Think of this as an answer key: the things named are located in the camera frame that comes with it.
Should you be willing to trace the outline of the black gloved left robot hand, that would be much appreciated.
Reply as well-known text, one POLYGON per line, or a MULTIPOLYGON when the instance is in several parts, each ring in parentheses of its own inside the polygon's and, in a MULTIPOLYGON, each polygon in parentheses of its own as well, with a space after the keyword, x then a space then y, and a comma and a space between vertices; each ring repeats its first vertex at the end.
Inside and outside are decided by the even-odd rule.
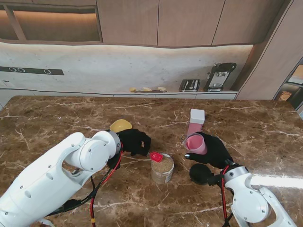
POLYGON ((130 152, 131 156, 147 156, 151 148, 151 138, 138 129, 127 129, 118 133, 123 144, 123 151, 130 152))

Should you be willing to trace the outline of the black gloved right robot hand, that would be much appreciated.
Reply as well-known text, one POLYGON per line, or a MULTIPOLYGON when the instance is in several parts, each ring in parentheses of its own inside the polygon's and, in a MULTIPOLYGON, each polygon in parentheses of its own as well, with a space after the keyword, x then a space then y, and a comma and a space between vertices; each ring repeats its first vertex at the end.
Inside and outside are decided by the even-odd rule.
POLYGON ((198 132, 204 138, 207 153, 204 155, 186 153, 185 159, 193 160, 202 164, 210 164, 213 167, 224 169, 227 165, 234 164, 233 158, 218 137, 203 132, 198 132))

